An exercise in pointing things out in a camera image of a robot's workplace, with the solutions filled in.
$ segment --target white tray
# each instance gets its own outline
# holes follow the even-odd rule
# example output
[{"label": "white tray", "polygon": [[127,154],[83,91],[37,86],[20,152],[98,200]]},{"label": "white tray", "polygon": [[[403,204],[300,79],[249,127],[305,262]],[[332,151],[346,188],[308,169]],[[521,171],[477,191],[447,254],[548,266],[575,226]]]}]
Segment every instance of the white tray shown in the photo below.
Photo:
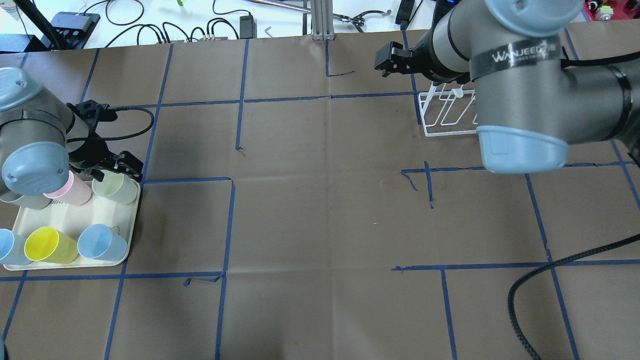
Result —
[{"label": "white tray", "polygon": [[28,265],[5,265],[7,270],[35,270],[55,268],[84,268],[93,266],[115,266],[129,256],[133,225],[140,202],[140,185],[136,200],[126,205],[107,200],[93,194],[91,200],[82,206],[64,203],[50,204],[42,210],[21,207],[13,225],[13,232],[27,238],[34,230],[43,226],[54,227],[77,240],[80,234],[91,225],[104,224],[118,231],[127,240],[127,253],[118,261],[103,261],[78,257],[69,264],[45,263],[34,261]]}]

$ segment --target electrical cable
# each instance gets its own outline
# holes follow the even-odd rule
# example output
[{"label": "electrical cable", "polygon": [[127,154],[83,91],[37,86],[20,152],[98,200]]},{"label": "electrical cable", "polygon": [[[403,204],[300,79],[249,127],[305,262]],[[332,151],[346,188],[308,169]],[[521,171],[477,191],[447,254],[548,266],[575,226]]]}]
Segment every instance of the electrical cable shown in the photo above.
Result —
[{"label": "electrical cable", "polygon": [[108,2],[110,2],[110,1],[111,1],[111,0],[102,0],[102,1],[99,1],[99,2],[97,2],[97,3],[95,3],[95,4],[91,5],[91,6],[89,6],[88,8],[84,9],[84,11],[82,12],[82,14],[83,14],[83,15],[86,15],[86,12],[87,12],[87,11],[89,11],[89,9],[90,9],[90,8],[95,8],[96,6],[98,6],[98,5],[100,5],[100,4],[108,3]]},{"label": "electrical cable", "polygon": [[124,136],[112,136],[109,138],[100,138],[100,137],[96,137],[96,138],[73,138],[73,139],[69,139],[67,140],[67,143],[70,142],[79,142],[79,141],[87,141],[87,140],[102,140],[102,141],[117,141],[117,140],[126,140],[126,139],[130,139],[130,138],[134,138],[136,136],[140,136],[144,133],[146,133],[147,131],[151,130],[151,128],[154,126],[154,114],[149,111],[148,109],[145,108],[141,108],[139,106],[118,106],[116,108],[111,108],[110,110],[113,110],[115,112],[118,111],[129,111],[129,110],[138,110],[138,111],[144,111],[145,113],[149,114],[149,116],[151,117],[151,121],[149,122],[149,125],[141,131],[138,131],[137,133],[134,134],[129,134],[129,135],[124,135]]},{"label": "electrical cable", "polygon": [[608,245],[603,245],[601,247],[597,247],[597,248],[594,248],[594,249],[591,249],[591,250],[583,251],[583,252],[581,252],[579,254],[571,255],[571,256],[568,256],[568,257],[560,259],[560,260],[556,260],[553,263],[547,264],[545,266],[541,266],[541,267],[539,267],[539,268],[537,268],[535,270],[530,271],[529,273],[527,273],[523,277],[519,278],[511,286],[511,289],[509,290],[509,295],[507,296],[507,310],[509,312],[509,319],[511,320],[511,326],[513,327],[513,330],[515,331],[516,336],[518,336],[518,339],[522,343],[522,346],[524,346],[524,349],[529,353],[529,355],[534,360],[540,360],[540,355],[538,355],[538,353],[533,349],[533,347],[531,346],[531,344],[529,343],[527,338],[522,333],[520,325],[518,324],[518,319],[516,318],[515,308],[513,306],[513,299],[515,298],[516,290],[521,285],[523,285],[527,280],[531,279],[532,277],[534,277],[534,276],[536,276],[536,275],[538,275],[538,274],[540,274],[540,273],[542,273],[544,271],[550,270],[550,269],[555,268],[557,266],[561,266],[561,265],[570,263],[572,261],[576,261],[578,259],[586,258],[587,256],[591,256],[591,255],[599,254],[601,252],[617,249],[619,247],[628,245],[630,243],[634,243],[634,242],[636,242],[638,240],[640,240],[640,234],[633,235],[630,238],[626,238],[624,240],[616,241],[616,242],[610,243]]},{"label": "electrical cable", "polygon": [[122,23],[122,24],[117,23],[117,22],[113,22],[113,21],[109,18],[109,5],[110,5],[111,3],[113,3],[113,1],[115,1],[115,0],[109,0],[109,1],[107,1],[107,6],[104,8],[104,15],[107,17],[107,21],[108,21],[108,22],[110,22],[110,23],[112,23],[112,24],[114,24],[114,25],[117,25],[117,26],[127,26],[127,25],[131,25],[131,24],[133,24],[134,22],[136,22],[136,21],[140,20],[140,19],[142,18],[142,16],[145,14],[145,5],[144,5],[144,4],[142,4],[142,2],[141,2],[140,0],[133,0],[133,1],[135,1],[136,3],[138,3],[138,4],[142,7],[142,11],[140,11],[140,15],[138,15],[138,17],[137,17],[135,20],[130,21],[130,22],[125,22],[125,23]]},{"label": "electrical cable", "polygon": [[27,27],[24,25],[24,20],[22,20],[22,16],[20,15],[20,8],[18,8],[16,6],[15,10],[18,13],[18,18],[20,19],[20,22],[22,23],[22,28],[24,29],[24,34],[27,35],[27,37],[29,37],[29,32],[27,31]]},{"label": "electrical cable", "polygon": [[624,61],[631,61],[640,59],[640,51],[636,51],[635,53],[613,56],[611,58],[602,58],[602,59],[594,59],[594,60],[569,60],[569,59],[561,59],[560,64],[562,68],[569,66],[598,66],[598,65],[612,65],[615,63],[621,63]]},{"label": "electrical cable", "polygon": [[122,30],[122,32],[120,32],[119,34],[117,34],[115,38],[112,38],[112,39],[111,39],[111,41],[109,41],[109,42],[108,42],[104,47],[109,47],[109,45],[113,44],[113,42],[114,42],[116,39],[118,39],[119,37],[121,37],[121,36],[122,36],[122,34],[126,33],[127,31],[129,31],[129,30],[131,30],[131,29],[137,28],[137,27],[139,27],[139,26],[143,26],[143,27],[148,26],[148,27],[151,27],[151,26],[153,26],[153,24],[136,24],[136,25],[129,26],[128,28],[126,28],[126,29]]},{"label": "electrical cable", "polygon": [[149,24],[145,24],[145,25],[140,26],[140,29],[138,30],[138,35],[136,36],[136,45],[140,45],[140,33],[145,28],[151,29],[154,32],[154,34],[156,34],[156,38],[158,39],[158,44],[162,44],[162,40],[160,39],[160,35],[156,31],[156,29],[154,29],[153,26],[151,26]]},{"label": "electrical cable", "polygon": [[214,21],[214,22],[213,22],[213,24],[211,25],[211,35],[213,35],[213,37],[215,37],[215,36],[216,36],[216,35],[214,34],[214,32],[213,32],[213,27],[214,27],[216,24],[219,24],[219,23],[221,23],[221,22],[222,22],[222,23],[224,23],[224,24],[227,24],[227,25],[229,25],[229,27],[231,27],[231,30],[233,30],[233,31],[234,31],[234,33],[236,34],[236,40],[239,40],[239,39],[240,39],[240,36],[238,36],[238,32],[236,31],[236,28],[234,28],[234,26],[233,26],[233,25],[231,25],[231,23],[230,23],[229,21],[225,20],[225,19],[216,20],[216,21]]},{"label": "electrical cable", "polygon": [[193,33],[195,33],[195,32],[196,32],[196,30],[200,30],[200,31],[202,32],[202,37],[206,36],[206,34],[205,34],[205,32],[204,32],[204,29],[202,29],[200,26],[196,26],[195,28],[193,28],[193,30],[191,30],[191,36],[190,36],[191,41],[193,41],[193,40],[198,41],[198,39],[196,39],[196,38],[194,38],[194,37],[193,37]]},{"label": "electrical cable", "polygon": [[418,7],[415,8],[415,11],[413,12],[413,15],[411,15],[411,17],[409,18],[409,23],[406,25],[406,27],[408,28],[409,25],[411,25],[411,21],[413,21],[413,18],[415,17],[415,14],[418,13],[418,10],[420,10],[420,6],[422,6],[422,2],[424,0],[420,0],[420,3],[418,4]]},{"label": "electrical cable", "polygon": [[100,4],[106,3],[107,5],[104,8],[104,15],[106,16],[107,21],[112,23],[112,24],[114,24],[114,25],[117,25],[117,26],[127,26],[127,25],[131,25],[134,22],[140,20],[142,18],[142,16],[145,14],[145,5],[140,0],[133,0],[133,1],[135,1],[136,3],[138,3],[142,7],[142,11],[140,11],[140,15],[138,15],[138,17],[135,20],[130,21],[130,22],[125,22],[125,23],[122,23],[122,24],[118,23],[118,22],[114,22],[109,18],[109,5],[113,1],[115,1],[115,0],[102,0],[102,1],[99,1],[99,2],[89,6],[87,9],[85,9],[83,11],[83,15],[86,15],[86,13],[89,11],[89,9],[94,8],[94,7],[96,7],[96,6],[100,5]]},{"label": "electrical cable", "polygon": [[216,13],[216,0],[213,0],[213,4],[211,5],[211,10],[216,15],[228,15],[230,13],[246,12],[249,16],[251,16],[251,12],[249,10],[245,10],[245,9],[238,9],[238,10],[233,10],[233,11],[225,12],[225,13]]},{"label": "electrical cable", "polygon": [[189,35],[187,35],[187,33],[180,26],[173,24],[171,22],[165,21],[162,23],[162,29],[164,30],[164,35],[166,36],[166,39],[168,42],[171,42],[171,40],[169,39],[169,33],[167,32],[165,25],[171,25],[174,28],[180,30],[180,32],[182,32],[182,34],[184,34],[184,37],[186,38],[185,41],[187,42],[189,41]]}]

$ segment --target yellow cup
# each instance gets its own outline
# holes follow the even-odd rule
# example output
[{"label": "yellow cup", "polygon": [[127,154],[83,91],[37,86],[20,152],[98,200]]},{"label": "yellow cup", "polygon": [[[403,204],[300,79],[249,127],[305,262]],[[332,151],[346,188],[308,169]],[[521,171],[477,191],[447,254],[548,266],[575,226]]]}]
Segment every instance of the yellow cup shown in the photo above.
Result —
[{"label": "yellow cup", "polygon": [[24,254],[32,261],[69,264],[78,256],[77,243],[51,226],[37,229],[27,238]]}]

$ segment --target robotic arm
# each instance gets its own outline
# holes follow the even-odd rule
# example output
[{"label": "robotic arm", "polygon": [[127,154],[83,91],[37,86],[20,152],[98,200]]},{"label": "robotic arm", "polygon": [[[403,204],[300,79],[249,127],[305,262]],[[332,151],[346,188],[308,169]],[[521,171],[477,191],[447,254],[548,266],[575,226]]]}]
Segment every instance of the robotic arm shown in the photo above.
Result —
[{"label": "robotic arm", "polygon": [[99,170],[140,181],[142,162],[127,151],[112,153],[95,133],[98,122],[117,119],[116,110],[94,101],[65,105],[16,68],[0,69],[0,89],[0,196],[55,192],[67,182],[69,168],[99,181]]},{"label": "robotic arm", "polygon": [[[435,83],[474,82],[484,166],[500,174],[566,163],[568,146],[619,139],[640,165],[640,60],[561,63],[557,33],[582,0],[464,0],[403,50],[378,51],[375,68]],[[617,61],[626,60],[623,56]]]}]

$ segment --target gray cup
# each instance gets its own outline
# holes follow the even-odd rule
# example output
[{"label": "gray cup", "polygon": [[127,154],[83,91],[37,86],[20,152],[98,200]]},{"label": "gray cup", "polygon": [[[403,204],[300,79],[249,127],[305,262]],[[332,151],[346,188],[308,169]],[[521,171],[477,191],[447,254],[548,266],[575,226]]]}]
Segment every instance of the gray cup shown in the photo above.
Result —
[{"label": "gray cup", "polygon": [[7,204],[13,204],[18,206],[23,206],[29,209],[41,210],[46,208],[50,203],[51,199],[48,199],[44,195],[20,195],[19,193],[8,192],[2,197],[0,200],[6,202]]}]

